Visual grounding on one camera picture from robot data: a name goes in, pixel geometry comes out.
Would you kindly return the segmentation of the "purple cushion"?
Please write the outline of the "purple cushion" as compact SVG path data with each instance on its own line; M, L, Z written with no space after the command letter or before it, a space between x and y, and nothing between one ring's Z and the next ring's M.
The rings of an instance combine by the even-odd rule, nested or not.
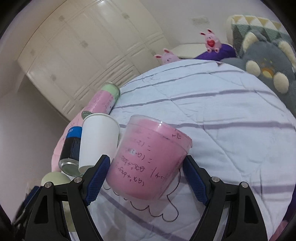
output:
M235 58L235 57L236 57L236 52L234 48L231 45L222 44L222 47L218 53L216 53L215 51L212 51L211 53L204 52L199 56L195 57L194 59L221 61L225 58Z

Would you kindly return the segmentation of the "pink bunny toy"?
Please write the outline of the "pink bunny toy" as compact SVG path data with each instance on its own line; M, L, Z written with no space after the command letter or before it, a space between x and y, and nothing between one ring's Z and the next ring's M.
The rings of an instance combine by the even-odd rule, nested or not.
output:
M207 33L200 32L200 35L205 37L205 46L208 53L215 52L219 53L222 44L219 38L213 33L212 30L208 29Z
M173 52L171 52L169 49L164 48L163 52L164 53L162 55L160 54L154 55L156 59L161 60L162 65L180 61L180 58L177 55L175 55Z

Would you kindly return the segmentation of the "pink green cylinder can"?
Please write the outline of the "pink green cylinder can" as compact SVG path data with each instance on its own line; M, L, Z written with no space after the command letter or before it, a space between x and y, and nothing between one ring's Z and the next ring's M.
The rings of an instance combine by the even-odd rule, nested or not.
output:
M120 89L117 85L107 82L95 93L88 105L81 113L82 119L93 113L110 114L120 96Z

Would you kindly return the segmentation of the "white striped quilt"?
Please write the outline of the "white striped quilt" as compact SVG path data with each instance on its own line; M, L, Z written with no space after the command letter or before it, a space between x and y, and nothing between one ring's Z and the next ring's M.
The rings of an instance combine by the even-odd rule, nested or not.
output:
M211 176L247 182L267 235L275 233L295 188L295 117L258 78L202 60L160 66L121 88L111 112L121 132L134 114L188 135L190 155ZM189 240L204 205L180 171L151 206L131 203L104 186L89 211L104 240Z

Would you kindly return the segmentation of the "pink folded blanket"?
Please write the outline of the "pink folded blanket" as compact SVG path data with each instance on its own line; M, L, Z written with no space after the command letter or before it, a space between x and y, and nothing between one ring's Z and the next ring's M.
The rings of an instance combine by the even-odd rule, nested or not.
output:
M51 160L51 171L52 172L60 172L61 169L59 168L59 160L61 156L61 152L63 149L63 145L65 142L65 138L67 136L67 133L70 128L74 126L82 126L83 119L81 117L82 110L74 117L72 121L66 126L62 136L60 137L59 141L57 142L57 145L54 149L53 155L52 155L52 160Z

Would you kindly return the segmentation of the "pale green cylinder cup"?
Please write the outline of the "pale green cylinder cup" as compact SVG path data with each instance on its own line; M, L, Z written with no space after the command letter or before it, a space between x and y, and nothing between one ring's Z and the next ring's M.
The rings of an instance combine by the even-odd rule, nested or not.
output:
M50 172L42 178L41 186L44 186L47 182L52 182L54 185L61 185L70 181L70 178L61 172Z

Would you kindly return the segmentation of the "black blue drink can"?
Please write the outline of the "black blue drink can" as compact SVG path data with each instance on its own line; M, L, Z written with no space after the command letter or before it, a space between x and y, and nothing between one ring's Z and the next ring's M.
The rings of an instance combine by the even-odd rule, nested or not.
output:
M81 176L79 172L82 127L73 126L67 132L59 160L60 169L69 176Z

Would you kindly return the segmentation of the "pink bunny toy right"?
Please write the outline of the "pink bunny toy right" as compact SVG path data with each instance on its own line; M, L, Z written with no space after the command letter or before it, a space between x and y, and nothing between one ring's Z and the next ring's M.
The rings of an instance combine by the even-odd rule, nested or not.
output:
M208 53L215 52L219 53L222 44L219 38L213 33L212 30L208 29L207 33L200 32L200 35L205 37L205 46Z

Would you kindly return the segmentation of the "pink clear plastic cup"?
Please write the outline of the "pink clear plastic cup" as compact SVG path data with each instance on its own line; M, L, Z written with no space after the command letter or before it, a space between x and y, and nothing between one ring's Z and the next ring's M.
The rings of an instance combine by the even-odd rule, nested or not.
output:
M163 121L131 116L107 174L107 184L124 198L158 199L172 182L192 139Z

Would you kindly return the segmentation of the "white paper cup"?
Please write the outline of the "white paper cup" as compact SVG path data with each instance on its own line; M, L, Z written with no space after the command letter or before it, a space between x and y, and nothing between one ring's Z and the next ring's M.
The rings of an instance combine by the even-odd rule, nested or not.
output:
M118 122L107 114L94 113L84 119L79 153L81 174L95 166L102 155L114 158L119 131Z

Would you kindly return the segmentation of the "triangle pattern quilted pillow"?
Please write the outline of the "triangle pattern quilted pillow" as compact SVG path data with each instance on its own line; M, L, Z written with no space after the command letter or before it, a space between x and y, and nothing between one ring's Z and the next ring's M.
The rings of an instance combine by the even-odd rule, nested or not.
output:
M226 36L238 57L243 56L242 42L251 30L260 32L268 42L283 39L292 44L290 35L280 22L257 16L232 15L226 20Z

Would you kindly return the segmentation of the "cream wardrobe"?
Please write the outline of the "cream wardrobe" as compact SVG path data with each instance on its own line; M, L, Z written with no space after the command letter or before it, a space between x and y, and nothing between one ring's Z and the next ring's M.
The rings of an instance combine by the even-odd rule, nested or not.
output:
M140 1L65 1L43 21L18 63L46 99L72 120L102 84L123 86L160 65L170 48Z

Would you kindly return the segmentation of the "pink bunny toy left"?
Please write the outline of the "pink bunny toy left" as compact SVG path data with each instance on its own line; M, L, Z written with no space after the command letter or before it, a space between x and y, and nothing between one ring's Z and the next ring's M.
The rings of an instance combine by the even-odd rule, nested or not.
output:
M180 61L180 58L177 55L175 55L173 52L171 52L169 49L164 48L163 52L164 53L162 55L160 54L154 55L156 59L161 60L162 65Z

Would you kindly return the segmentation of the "grey plush toy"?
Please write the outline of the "grey plush toy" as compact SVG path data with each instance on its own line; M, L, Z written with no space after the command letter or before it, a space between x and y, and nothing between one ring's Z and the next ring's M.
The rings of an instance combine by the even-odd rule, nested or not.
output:
M295 115L295 54L292 46L283 39L269 42L253 30L245 35L241 50L241 58L221 61L256 76Z

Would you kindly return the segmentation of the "white low shelf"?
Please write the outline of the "white low shelf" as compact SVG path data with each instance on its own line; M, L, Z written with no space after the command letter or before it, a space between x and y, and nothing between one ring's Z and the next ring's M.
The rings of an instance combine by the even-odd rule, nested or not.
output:
M182 44L171 49L171 52L180 59L194 59L206 52L206 47L204 44Z

